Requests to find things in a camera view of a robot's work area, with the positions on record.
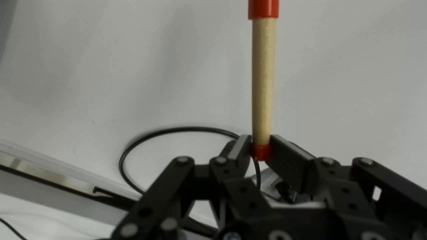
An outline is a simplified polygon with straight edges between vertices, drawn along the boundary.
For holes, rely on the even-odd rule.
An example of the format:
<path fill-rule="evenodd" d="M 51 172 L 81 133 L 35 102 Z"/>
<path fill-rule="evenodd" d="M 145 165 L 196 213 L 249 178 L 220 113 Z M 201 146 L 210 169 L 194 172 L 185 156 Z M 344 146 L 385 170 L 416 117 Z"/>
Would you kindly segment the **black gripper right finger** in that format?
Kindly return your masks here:
<path fill-rule="evenodd" d="M 297 193 L 325 204 L 337 240 L 427 238 L 427 190 L 372 158 L 341 165 L 274 134 L 266 165 Z"/>

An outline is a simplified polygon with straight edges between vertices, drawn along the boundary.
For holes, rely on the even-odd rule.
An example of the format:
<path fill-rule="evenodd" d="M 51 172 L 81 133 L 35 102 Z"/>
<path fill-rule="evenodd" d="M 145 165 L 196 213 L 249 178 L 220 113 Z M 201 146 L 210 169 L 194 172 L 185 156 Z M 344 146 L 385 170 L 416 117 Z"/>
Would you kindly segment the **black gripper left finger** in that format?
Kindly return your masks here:
<path fill-rule="evenodd" d="M 241 240 L 253 238 L 253 221 L 266 212 L 266 201 L 244 177 L 249 146 L 250 137 L 242 134 L 208 164 L 197 165 L 188 156 L 173 158 L 117 224 L 110 240 L 180 240 L 196 200 L 210 204 L 218 237 L 230 230 Z"/>

